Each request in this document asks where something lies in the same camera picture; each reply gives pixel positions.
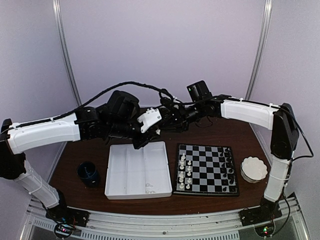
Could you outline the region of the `white piece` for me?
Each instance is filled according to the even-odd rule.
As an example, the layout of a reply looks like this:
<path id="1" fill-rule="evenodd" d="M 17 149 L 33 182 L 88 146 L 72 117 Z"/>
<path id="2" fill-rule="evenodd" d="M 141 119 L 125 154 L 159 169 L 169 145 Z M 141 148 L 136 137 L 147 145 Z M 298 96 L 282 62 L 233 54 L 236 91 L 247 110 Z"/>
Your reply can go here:
<path id="1" fill-rule="evenodd" d="M 186 159 L 186 155 L 185 153 L 182 154 L 181 158 L 180 158 L 180 164 L 184 165 L 185 164 L 185 159 Z"/>

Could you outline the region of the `white plastic compartment tray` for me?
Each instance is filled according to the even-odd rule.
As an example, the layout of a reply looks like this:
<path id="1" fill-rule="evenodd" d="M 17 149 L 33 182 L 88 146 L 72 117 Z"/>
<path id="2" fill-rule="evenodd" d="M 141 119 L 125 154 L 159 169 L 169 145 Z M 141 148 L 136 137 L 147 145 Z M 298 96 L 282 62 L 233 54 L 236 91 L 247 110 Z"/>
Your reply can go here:
<path id="1" fill-rule="evenodd" d="M 110 146 L 104 191 L 108 200 L 166 198 L 172 191 L 165 142 L 140 149 L 132 144 Z"/>

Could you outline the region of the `white piece passed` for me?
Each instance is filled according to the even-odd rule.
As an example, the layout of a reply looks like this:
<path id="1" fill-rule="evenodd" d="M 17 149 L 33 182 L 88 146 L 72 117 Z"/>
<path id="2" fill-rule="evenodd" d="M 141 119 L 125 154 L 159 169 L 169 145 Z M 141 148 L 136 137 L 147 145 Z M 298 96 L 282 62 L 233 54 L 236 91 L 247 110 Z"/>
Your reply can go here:
<path id="1" fill-rule="evenodd" d="M 185 168 L 185 164 L 184 164 L 184 162 L 180 162 L 180 166 L 179 166 L 179 168 L 181 169 L 181 170 L 183 170 L 184 168 Z"/>

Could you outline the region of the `black white chess board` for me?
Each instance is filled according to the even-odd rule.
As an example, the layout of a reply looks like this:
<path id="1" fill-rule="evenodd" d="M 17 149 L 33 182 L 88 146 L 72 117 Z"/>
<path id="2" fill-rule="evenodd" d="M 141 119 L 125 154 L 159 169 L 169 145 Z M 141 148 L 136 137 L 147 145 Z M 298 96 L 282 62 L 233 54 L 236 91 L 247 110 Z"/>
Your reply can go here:
<path id="1" fill-rule="evenodd" d="M 180 159 L 185 153 L 184 169 L 180 169 Z M 172 193 L 176 195 L 238 197 L 239 181 L 233 151 L 230 146 L 196 145 L 178 143 L 176 167 L 172 180 Z M 192 166 L 188 176 L 188 161 Z M 184 172 L 184 188 L 180 189 L 179 173 Z"/>

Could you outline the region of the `white piece placed later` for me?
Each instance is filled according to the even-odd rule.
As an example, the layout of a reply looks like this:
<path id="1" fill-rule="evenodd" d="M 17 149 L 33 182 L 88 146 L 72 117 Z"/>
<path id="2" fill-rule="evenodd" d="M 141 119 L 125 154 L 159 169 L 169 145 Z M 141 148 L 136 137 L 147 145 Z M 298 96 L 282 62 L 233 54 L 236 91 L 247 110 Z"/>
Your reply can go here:
<path id="1" fill-rule="evenodd" d="M 184 172 L 183 171 L 181 171 L 179 174 L 178 174 L 178 176 L 179 176 L 179 182 L 180 183 L 183 183 L 184 182 Z"/>

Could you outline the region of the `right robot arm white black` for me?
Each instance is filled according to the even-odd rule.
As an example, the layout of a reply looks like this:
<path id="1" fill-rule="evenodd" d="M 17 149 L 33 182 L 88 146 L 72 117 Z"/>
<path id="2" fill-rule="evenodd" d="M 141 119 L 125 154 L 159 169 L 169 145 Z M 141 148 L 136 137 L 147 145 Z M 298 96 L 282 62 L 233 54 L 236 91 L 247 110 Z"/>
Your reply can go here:
<path id="1" fill-rule="evenodd" d="M 290 178 L 299 129 L 292 106 L 288 103 L 258 103 L 230 95 L 205 94 L 192 102 L 175 101 L 160 97 L 160 112 L 164 119 L 161 130 L 184 132 L 189 125 L 204 117 L 239 120 L 270 131 L 271 169 L 260 206 L 256 210 L 259 220 L 268 220 L 275 212 Z"/>

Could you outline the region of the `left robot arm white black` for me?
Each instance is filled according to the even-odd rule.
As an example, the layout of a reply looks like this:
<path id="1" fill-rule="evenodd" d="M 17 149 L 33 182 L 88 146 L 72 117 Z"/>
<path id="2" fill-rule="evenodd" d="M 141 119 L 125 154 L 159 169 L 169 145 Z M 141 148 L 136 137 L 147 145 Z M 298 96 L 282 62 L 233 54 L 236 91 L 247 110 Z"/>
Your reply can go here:
<path id="1" fill-rule="evenodd" d="M 72 218 L 72 211 L 67 207 L 63 193 L 34 171 L 25 151 L 55 143 L 96 138 L 130 139 L 134 148 L 139 149 L 159 135 L 157 124 L 163 117 L 157 108 L 134 115 L 137 110 L 127 106 L 116 110 L 104 104 L 34 122 L 12 123 L 8 118 L 3 121 L 0 133 L 0 176 L 18 182 L 52 215 L 61 222 L 67 222 Z"/>

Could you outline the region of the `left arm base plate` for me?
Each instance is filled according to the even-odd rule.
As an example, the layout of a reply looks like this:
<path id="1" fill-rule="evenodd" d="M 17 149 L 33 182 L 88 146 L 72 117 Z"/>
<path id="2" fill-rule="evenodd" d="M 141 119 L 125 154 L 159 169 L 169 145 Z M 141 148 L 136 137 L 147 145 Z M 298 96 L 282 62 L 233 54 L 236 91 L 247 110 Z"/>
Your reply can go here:
<path id="1" fill-rule="evenodd" d="M 43 205 L 43 208 L 46 211 L 46 218 L 71 227 L 86 227 L 90 216 L 86 210 L 70 208 L 61 204 L 53 208 L 47 208 Z"/>

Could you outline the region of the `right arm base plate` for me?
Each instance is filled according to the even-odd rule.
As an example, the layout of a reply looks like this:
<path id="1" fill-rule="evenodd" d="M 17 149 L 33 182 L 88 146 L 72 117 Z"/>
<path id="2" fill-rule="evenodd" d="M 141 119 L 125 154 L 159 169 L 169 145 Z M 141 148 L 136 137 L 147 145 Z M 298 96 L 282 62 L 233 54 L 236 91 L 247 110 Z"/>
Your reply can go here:
<path id="1" fill-rule="evenodd" d="M 270 222 L 282 216 L 281 210 L 273 212 L 263 211 L 260 206 L 254 208 L 245 208 L 239 212 L 240 221 L 243 227 L 257 225 L 264 222 Z"/>

